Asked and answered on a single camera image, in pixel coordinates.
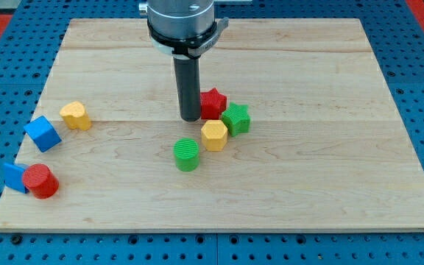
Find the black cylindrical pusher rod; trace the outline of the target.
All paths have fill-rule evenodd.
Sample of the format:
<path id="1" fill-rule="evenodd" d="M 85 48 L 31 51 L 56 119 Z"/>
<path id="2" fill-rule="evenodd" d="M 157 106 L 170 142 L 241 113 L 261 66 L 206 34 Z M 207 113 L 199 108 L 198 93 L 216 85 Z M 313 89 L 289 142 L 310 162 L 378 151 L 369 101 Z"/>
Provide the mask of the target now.
<path id="1" fill-rule="evenodd" d="M 174 58 L 180 117 L 193 122 L 201 117 L 199 60 Z"/>

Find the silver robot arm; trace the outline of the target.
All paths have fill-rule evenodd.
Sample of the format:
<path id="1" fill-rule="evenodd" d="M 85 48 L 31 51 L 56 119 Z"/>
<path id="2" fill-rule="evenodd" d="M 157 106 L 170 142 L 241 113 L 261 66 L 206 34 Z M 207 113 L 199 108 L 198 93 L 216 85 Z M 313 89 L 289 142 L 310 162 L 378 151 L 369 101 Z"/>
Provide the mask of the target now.
<path id="1" fill-rule="evenodd" d="M 199 59 L 212 49 L 229 19 L 215 19 L 213 0 L 147 0 L 138 5 L 147 18 L 153 46 L 173 58 L 180 117 L 201 117 Z"/>

